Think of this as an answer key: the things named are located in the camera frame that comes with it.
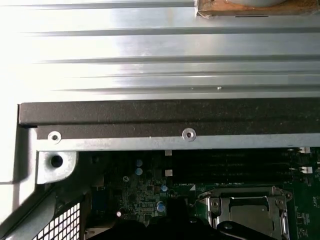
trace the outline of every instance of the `black bar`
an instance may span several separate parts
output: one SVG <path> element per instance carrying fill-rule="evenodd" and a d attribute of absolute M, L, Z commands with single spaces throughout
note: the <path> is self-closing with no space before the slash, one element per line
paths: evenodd
<path fill-rule="evenodd" d="M 319 119 L 318 97 L 35 102 L 22 103 L 19 110 L 19 123 L 24 126 L 261 122 L 261 128 L 268 128 L 274 121 L 287 121 L 318 132 Z"/>
<path fill-rule="evenodd" d="M 46 125 L 38 126 L 37 138 L 47 139 L 52 131 L 61 133 L 63 139 L 178 137 L 186 128 L 194 129 L 197 136 L 320 133 L 320 124 L 317 121 L 305 124 L 301 121 L 277 120 Z"/>

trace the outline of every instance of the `blue capacitor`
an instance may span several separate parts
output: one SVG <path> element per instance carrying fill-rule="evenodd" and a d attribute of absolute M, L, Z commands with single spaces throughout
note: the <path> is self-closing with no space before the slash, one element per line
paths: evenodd
<path fill-rule="evenodd" d="M 156 204 L 156 209 L 159 213 L 163 213 L 165 210 L 166 210 L 166 206 L 164 204 L 163 201 L 159 201 L 157 204 Z"/>
<path fill-rule="evenodd" d="M 138 167 L 138 168 L 135 170 L 135 174 L 138 175 L 138 176 L 142 175 L 143 172 L 144 172 L 144 171 L 143 171 L 140 167 Z"/>
<path fill-rule="evenodd" d="M 135 165 L 136 165 L 138 168 L 140 168 L 143 164 L 144 164 L 144 162 L 143 162 L 141 159 L 137 159 L 137 160 L 135 161 Z"/>
<path fill-rule="evenodd" d="M 168 191 L 168 187 L 165 184 L 163 184 L 163 185 L 161 185 L 161 190 L 162 190 L 162 192 L 166 192 L 166 191 Z"/>

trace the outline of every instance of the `sheet metal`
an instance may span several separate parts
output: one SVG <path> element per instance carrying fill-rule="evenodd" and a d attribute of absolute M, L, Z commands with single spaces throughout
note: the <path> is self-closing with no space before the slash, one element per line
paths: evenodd
<path fill-rule="evenodd" d="M 190 0 L 1 1 L 21 102 L 320 96 L 320 15 L 195 16 Z"/>

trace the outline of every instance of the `vent grille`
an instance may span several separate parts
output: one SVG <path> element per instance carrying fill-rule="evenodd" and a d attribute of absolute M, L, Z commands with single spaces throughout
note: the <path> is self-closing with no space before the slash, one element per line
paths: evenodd
<path fill-rule="evenodd" d="M 33 240 L 79 240 L 80 203 L 52 220 Z"/>

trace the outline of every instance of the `motherboard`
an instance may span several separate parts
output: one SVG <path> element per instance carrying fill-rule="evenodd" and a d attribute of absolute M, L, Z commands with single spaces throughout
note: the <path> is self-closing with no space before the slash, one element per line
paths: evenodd
<path fill-rule="evenodd" d="M 110 167 L 91 189 L 91 225 L 148 225 L 166 215 L 169 198 L 182 198 L 190 216 L 212 227 L 227 220 L 279 240 L 319 239 L 320 148 L 123 151 L 104 158 Z"/>

